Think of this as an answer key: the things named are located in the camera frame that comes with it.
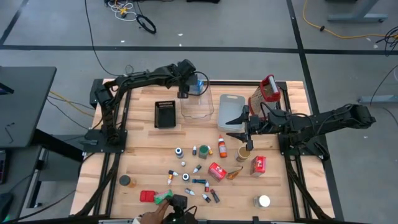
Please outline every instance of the gray floor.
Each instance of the gray floor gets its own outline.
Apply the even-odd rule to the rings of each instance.
[[[0,33],[11,21],[22,1],[0,1]],[[342,40],[321,33],[302,20],[304,0],[293,0],[297,22],[306,49],[380,50],[384,46],[367,39]],[[307,19],[326,25],[344,35],[367,32],[384,34],[398,19],[398,2],[380,1],[374,12],[389,13],[382,24],[331,24],[326,15],[345,12],[350,4],[309,0]],[[158,27],[157,35],[138,29],[135,22],[114,18],[102,1],[88,0],[95,44],[98,46],[212,46],[275,47],[295,49],[294,33],[285,1],[224,0],[220,4],[148,1],[141,3],[144,14]],[[83,1],[30,0],[7,39],[7,45],[90,45]],[[304,75],[298,54],[252,52],[98,52],[103,65],[113,73],[122,73],[127,64],[138,70],[190,59],[212,79],[259,80],[273,73],[278,80],[302,80]],[[355,103],[361,95],[371,95],[397,56],[377,55],[308,55],[320,111],[346,103]],[[91,51],[21,51],[0,50],[3,66],[56,66],[52,90],[70,100],[88,104],[94,78],[109,77],[99,67]],[[379,94],[394,94],[398,78],[391,75]],[[91,118],[55,102],[82,125],[89,127]],[[383,105],[398,114],[396,105]],[[340,193],[345,219],[353,222],[392,223],[398,207],[398,151],[395,136],[398,127],[379,106],[371,113],[377,123],[367,130],[344,129],[327,134],[331,160]],[[45,105],[39,128],[53,134],[83,134],[85,130],[67,120],[51,105]],[[43,186],[39,199],[44,205],[63,197],[76,182],[51,182]],[[65,217],[72,197],[35,218]]]

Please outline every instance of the orange bottle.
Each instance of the orange bottle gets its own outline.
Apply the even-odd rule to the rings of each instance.
[[[220,150],[220,157],[226,157],[226,146],[223,137],[220,135],[218,136],[218,149]]]

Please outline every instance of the wooden table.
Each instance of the wooden table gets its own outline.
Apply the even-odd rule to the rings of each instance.
[[[292,112],[309,114],[310,110],[303,83],[286,83]],[[187,195],[188,207],[198,206],[197,219],[252,220],[253,216],[258,216],[260,220],[293,220],[285,161],[279,151],[277,136],[271,134],[253,136],[255,149],[248,160],[240,163],[234,160],[234,153],[242,143],[217,130],[220,95],[223,93],[242,95],[247,100],[255,89],[256,86],[211,86],[215,111],[209,121],[201,123],[184,120],[180,112],[180,100],[177,99],[177,88],[173,87],[167,90],[163,86],[147,86],[134,89],[126,124],[128,130],[126,151],[121,156],[118,178],[126,174],[137,180],[137,186],[128,188],[119,185],[117,182],[111,217],[133,218],[142,213],[154,211],[157,208],[154,203],[141,203],[139,201],[141,190],[162,192],[171,189],[175,194],[187,195],[184,189],[189,187],[196,195]],[[173,129],[161,130],[154,127],[154,103],[162,100],[175,100],[177,102],[177,126]],[[101,111],[97,107],[93,124],[96,124],[100,117]],[[224,136],[228,148],[228,157],[225,159],[221,159],[218,154],[219,134]],[[207,160],[192,155],[192,147],[202,144],[211,146],[214,151],[214,154],[208,156]],[[174,149],[176,147],[183,149],[183,159],[178,159],[175,156]],[[258,178],[249,175],[250,162],[256,155],[267,157],[267,171]],[[96,190],[103,158],[103,154],[97,153],[83,164],[71,214],[79,211]],[[182,161],[187,163],[185,167],[180,165]],[[227,171],[235,170],[239,166],[243,166],[244,169],[234,180],[224,179],[217,182],[207,174],[208,166],[212,162],[217,162]],[[202,165],[202,169],[193,174],[192,171],[198,164]],[[321,161],[315,156],[302,156],[302,165],[308,191],[325,213],[334,217]],[[201,197],[204,192],[204,185],[186,183],[180,176],[174,178],[172,184],[168,186],[167,172],[169,169],[178,172],[180,175],[189,173],[191,179],[207,179],[210,188],[216,191],[221,202],[215,203],[213,196],[208,193],[212,201],[206,203]],[[300,216],[304,217],[302,197],[298,190],[296,192]],[[106,190],[100,213],[104,213],[107,194],[108,191]],[[271,199],[269,207],[254,207],[253,198],[259,195],[269,196]],[[172,207],[169,207],[166,214],[172,211]]]

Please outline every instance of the white cap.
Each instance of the white cap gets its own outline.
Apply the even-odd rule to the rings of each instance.
[[[271,200],[269,199],[268,196],[266,196],[266,195],[261,195],[261,196],[259,197],[259,204],[260,204],[260,206],[262,206],[262,207],[268,207],[270,203],[271,203]]]

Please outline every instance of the red toy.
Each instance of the red toy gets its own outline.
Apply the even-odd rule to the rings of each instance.
[[[251,161],[250,175],[253,177],[259,177],[261,174],[266,173],[266,157],[256,156]]]
[[[155,202],[155,194],[154,190],[142,190],[139,196],[140,202]]]
[[[227,174],[227,172],[223,169],[223,168],[221,168],[217,163],[212,163],[210,166],[209,166],[209,171],[208,171],[208,173],[214,178],[214,179],[216,179],[218,182],[220,181],[220,180],[222,180],[225,176],[226,176],[226,174]]]

